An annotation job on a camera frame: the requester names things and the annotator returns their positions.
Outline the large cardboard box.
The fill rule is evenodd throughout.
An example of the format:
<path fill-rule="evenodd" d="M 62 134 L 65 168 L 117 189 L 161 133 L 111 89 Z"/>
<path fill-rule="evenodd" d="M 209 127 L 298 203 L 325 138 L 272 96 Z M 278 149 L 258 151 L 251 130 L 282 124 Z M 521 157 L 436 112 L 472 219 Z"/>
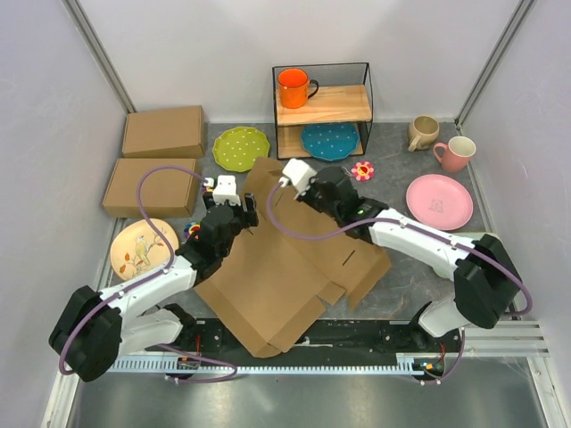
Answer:
<path fill-rule="evenodd" d="M 390 269 L 383 248 L 337 235 L 329 216 L 297 202 L 292 188 L 270 195 L 281 162 L 259 158 L 244 191 L 257 204 L 259 225 L 234 240 L 220 269 L 195 291 L 255 357 L 289 351 L 342 296 L 355 309 Z"/>

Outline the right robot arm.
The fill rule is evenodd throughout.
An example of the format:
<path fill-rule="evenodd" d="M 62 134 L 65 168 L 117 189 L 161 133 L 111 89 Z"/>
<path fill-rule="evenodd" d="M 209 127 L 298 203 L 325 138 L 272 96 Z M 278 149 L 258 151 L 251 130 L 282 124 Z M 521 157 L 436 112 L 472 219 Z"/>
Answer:
<path fill-rule="evenodd" d="M 425 335 L 440 338 L 467 325 L 492 329 L 519 291 L 521 277 L 497 237 L 470 239 L 422 225 L 360 196 L 337 167 L 311 177 L 300 199 L 350 237 L 401 252 L 452 281 L 450 296 L 427 303 L 413 317 L 413 328 Z"/>

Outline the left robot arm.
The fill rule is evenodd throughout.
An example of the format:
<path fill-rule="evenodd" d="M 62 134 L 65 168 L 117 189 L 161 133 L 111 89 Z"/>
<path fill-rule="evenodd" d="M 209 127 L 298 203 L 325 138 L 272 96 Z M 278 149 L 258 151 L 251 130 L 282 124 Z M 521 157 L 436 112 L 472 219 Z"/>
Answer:
<path fill-rule="evenodd" d="M 252 193 L 236 205 L 217 204 L 211 195 L 200 229 L 166 262 L 132 280 L 97 292 L 84 285 L 68 300 L 48 343 L 59 355 L 63 375 L 84 382 L 103 375 L 119 357 L 170 344 L 194 319 L 177 305 L 146 315 L 155 304 L 204 282 L 220 269 L 234 239 L 259 224 Z"/>

